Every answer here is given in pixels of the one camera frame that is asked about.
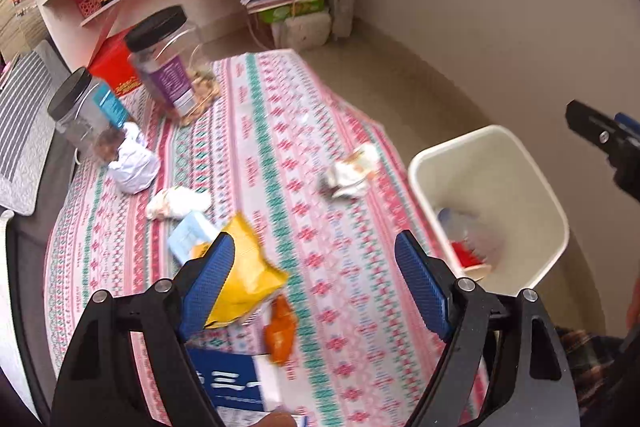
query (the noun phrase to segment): white trash bin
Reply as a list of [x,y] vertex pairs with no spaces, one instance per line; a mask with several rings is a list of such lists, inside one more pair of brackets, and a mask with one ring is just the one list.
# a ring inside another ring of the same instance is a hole
[[456,275],[460,263],[437,209],[477,214],[500,235],[503,244],[494,269],[481,280],[487,291],[517,295],[522,288],[533,288],[569,240],[564,210],[540,168],[522,142],[499,125],[420,152],[409,165],[409,182]]

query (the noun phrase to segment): green package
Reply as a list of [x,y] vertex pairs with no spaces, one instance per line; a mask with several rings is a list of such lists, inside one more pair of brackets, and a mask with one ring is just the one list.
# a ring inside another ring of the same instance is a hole
[[[260,20],[264,23],[271,24],[280,22],[291,17],[292,4],[285,4],[277,8],[271,8],[263,12],[259,12]],[[324,0],[305,0],[296,3],[296,15],[306,15],[307,13],[316,13],[324,10]]]

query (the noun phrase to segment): table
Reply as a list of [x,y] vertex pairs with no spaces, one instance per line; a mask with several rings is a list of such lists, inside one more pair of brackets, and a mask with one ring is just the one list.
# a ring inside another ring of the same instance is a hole
[[[148,221],[161,188],[212,193],[216,224],[242,212],[269,259],[290,274],[287,296],[298,337],[285,368],[286,406],[311,427],[401,426],[428,382],[442,344],[423,324],[396,266],[396,234],[411,229],[432,255],[441,249],[406,183],[382,127],[324,87],[290,50],[246,54],[214,65],[222,95],[197,122],[177,128],[143,89],[125,103],[160,156],[149,190],[117,191],[105,169],[85,161],[70,187],[47,250],[45,308],[56,371],[91,294],[144,291],[178,266],[166,242],[175,223]],[[321,173],[358,144],[373,142],[382,169],[367,196],[333,201]],[[191,343],[263,353],[257,317],[246,327],[206,331]],[[152,415],[167,422],[142,338],[138,372]],[[479,374],[465,416],[476,414],[486,380]]]

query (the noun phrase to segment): jar label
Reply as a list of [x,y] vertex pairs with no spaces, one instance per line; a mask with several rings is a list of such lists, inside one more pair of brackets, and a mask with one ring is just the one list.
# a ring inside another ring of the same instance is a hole
[[149,77],[181,116],[194,107],[194,102],[190,103],[193,100],[191,80],[178,55],[165,62],[157,71],[149,73]]
[[118,129],[121,129],[127,118],[129,118],[129,111],[106,84],[100,84],[95,90],[94,103],[100,108],[102,114],[107,117],[107,120]]

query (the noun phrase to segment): plaid shirt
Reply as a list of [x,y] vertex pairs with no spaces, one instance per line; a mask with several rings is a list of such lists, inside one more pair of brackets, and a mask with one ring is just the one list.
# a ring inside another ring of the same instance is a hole
[[620,352],[622,339],[601,337],[584,330],[556,328],[574,379],[580,416],[591,406],[604,382],[607,367]]

